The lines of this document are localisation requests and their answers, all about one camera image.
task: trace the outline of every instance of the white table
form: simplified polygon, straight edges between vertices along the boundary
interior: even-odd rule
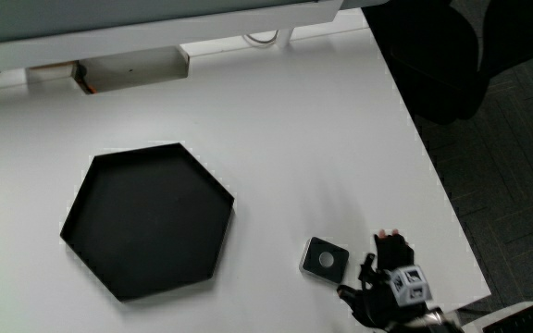
[[[119,303],[58,237],[91,156],[184,145],[236,197],[213,281]],[[192,59],[185,80],[86,96],[0,89],[0,332],[363,332],[299,272],[318,236],[351,253],[398,228],[434,302],[490,294],[370,30]]]

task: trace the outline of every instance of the black square puck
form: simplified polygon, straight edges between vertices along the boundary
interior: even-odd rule
[[[317,237],[305,245],[300,270],[317,278],[340,284],[349,261],[349,252]]]

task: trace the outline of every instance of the black chair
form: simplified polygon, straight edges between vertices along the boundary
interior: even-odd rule
[[[533,0],[492,0],[478,69],[477,36],[445,0],[363,8],[407,108],[439,124],[469,119],[491,77],[533,57]]]

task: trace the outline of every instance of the hexagonal tray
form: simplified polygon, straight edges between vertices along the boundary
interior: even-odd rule
[[[180,144],[98,155],[61,238],[124,302],[211,278],[233,200]]]

